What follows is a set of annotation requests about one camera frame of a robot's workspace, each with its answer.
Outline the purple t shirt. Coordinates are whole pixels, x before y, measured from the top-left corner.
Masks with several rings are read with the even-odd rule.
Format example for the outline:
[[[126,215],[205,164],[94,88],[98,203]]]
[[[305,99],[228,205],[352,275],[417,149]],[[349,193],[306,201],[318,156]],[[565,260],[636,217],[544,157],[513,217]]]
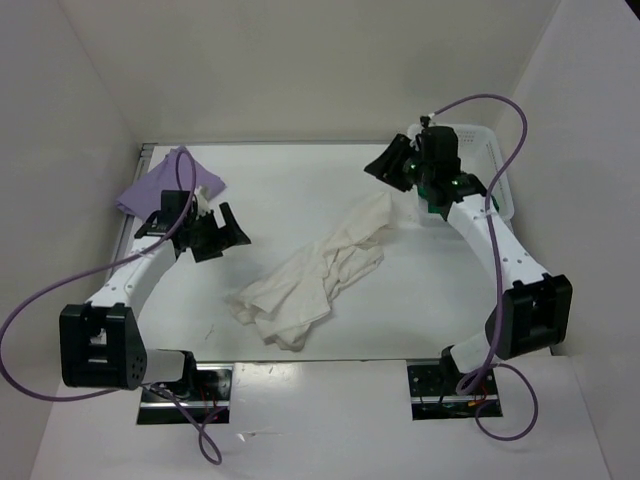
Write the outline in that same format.
[[[160,208],[161,193],[164,190],[190,190],[192,173],[195,173],[195,187],[205,189],[207,200],[225,190],[226,184],[219,176],[207,170],[197,160],[194,161],[195,170],[192,170],[187,155],[183,154],[178,158],[178,153],[179,148],[171,149],[158,165],[117,197],[116,207],[127,215],[145,220]]]

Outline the white t shirt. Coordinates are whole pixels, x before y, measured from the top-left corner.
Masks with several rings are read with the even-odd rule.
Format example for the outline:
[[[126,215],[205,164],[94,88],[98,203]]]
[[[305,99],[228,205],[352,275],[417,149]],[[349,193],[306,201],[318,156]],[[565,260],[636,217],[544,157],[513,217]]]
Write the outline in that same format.
[[[415,224],[416,207],[388,191],[349,204],[322,236],[226,298],[232,317],[263,343],[304,349],[313,328],[329,319],[335,299],[375,271],[391,232]]]

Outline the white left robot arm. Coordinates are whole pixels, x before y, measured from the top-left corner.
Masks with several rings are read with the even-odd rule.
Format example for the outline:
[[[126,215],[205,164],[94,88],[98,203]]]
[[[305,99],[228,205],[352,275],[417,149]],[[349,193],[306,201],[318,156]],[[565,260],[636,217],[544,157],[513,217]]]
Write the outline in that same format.
[[[132,249],[104,286],[59,317],[62,379],[68,387],[135,390],[164,384],[180,400],[194,396],[200,376],[186,350],[149,349],[138,317],[151,293],[183,253],[195,262],[250,244],[231,207],[221,218],[208,202],[187,191],[165,190],[158,210],[134,235]]]

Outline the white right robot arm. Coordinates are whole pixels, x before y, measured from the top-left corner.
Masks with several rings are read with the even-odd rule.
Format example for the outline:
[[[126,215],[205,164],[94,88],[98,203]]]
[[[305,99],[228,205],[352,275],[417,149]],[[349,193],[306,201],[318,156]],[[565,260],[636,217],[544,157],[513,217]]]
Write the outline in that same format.
[[[396,135],[365,172],[401,191],[417,189],[467,242],[496,285],[496,306],[483,330],[442,351],[439,382],[466,389],[492,363],[562,343],[573,287],[520,244],[482,181],[462,169],[459,139],[449,126],[425,126],[414,138]]]

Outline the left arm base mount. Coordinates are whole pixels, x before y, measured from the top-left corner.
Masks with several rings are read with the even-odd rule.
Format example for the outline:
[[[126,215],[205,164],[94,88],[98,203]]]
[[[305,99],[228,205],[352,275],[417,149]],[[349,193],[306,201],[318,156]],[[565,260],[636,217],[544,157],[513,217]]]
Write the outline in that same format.
[[[233,372],[232,364],[202,362],[197,364],[197,370],[189,381],[159,384],[161,389],[170,394],[170,398],[144,390],[141,393],[136,424],[188,424],[172,398],[198,423],[212,415],[212,424],[228,424]]]

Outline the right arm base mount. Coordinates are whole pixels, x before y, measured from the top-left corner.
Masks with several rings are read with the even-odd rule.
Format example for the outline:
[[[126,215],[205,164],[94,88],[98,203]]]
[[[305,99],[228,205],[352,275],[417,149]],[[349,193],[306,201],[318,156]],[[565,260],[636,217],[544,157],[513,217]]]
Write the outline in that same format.
[[[442,375],[437,360],[409,361],[406,364],[411,411],[414,421],[501,417],[497,383],[490,372],[470,395],[459,395]]]

